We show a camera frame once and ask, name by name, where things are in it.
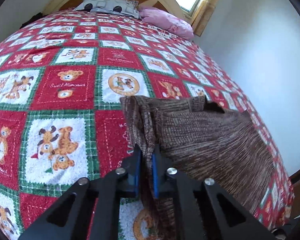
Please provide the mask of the brown knit sweater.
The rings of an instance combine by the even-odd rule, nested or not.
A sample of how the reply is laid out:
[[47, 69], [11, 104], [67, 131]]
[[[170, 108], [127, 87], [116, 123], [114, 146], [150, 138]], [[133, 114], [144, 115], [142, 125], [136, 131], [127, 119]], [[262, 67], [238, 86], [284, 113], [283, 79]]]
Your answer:
[[190, 178], [213, 178], [250, 213], [257, 210], [275, 167], [248, 112], [223, 109], [205, 96], [124, 96], [120, 102], [129, 139], [143, 152], [148, 181], [159, 145]]

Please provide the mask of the red patchwork bedspread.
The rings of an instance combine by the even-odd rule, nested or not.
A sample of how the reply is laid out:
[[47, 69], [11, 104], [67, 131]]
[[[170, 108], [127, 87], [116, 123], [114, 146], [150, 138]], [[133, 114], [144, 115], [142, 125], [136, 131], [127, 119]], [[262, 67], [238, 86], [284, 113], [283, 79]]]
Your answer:
[[253, 215], [267, 228], [290, 217], [293, 187], [261, 117], [197, 45], [126, 16], [56, 12], [0, 43], [0, 231], [18, 239], [79, 178], [133, 152], [120, 98], [205, 95], [250, 113], [275, 172]]

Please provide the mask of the yellow right curtain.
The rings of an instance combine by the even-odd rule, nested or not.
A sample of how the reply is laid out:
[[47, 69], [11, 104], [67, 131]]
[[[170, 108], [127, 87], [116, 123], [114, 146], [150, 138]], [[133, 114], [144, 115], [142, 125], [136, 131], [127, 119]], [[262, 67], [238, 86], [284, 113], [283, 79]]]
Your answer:
[[191, 16], [194, 35], [201, 36], [219, 0], [199, 0]]

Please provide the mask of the pink pillow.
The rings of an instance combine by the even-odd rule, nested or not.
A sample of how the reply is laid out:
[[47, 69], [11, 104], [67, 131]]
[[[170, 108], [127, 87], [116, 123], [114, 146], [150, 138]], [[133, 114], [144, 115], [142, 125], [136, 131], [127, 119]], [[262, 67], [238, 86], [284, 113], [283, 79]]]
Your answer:
[[186, 21], [155, 7], [139, 7], [142, 22], [152, 24], [186, 40], [192, 40], [194, 33]]

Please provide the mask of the black cloth beside bed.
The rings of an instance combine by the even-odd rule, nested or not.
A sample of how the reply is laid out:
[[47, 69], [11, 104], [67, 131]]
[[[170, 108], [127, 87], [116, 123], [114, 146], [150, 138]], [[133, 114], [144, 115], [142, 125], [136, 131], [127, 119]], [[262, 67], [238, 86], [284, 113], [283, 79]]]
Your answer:
[[33, 23], [33, 22], [36, 22], [37, 20], [39, 20], [39, 19], [41, 19], [41, 18], [43, 18], [43, 17], [44, 17], [44, 15], [43, 15], [41, 12], [39, 12], [38, 14], [32, 16], [28, 21], [24, 22], [24, 23], [20, 26], [20, 29], [26, 27], [27, 25], [29, 25], [29, 24], [31, 24], [31, 23]]

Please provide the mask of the grey patterned pillow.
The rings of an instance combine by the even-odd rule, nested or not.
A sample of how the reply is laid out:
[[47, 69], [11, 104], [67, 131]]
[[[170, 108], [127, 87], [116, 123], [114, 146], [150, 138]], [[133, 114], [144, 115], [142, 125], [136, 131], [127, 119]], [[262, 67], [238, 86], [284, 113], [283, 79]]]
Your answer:
[[74, 11], [102, 12], [139, 19], [138, 3], [135, 0], [83, 0]]

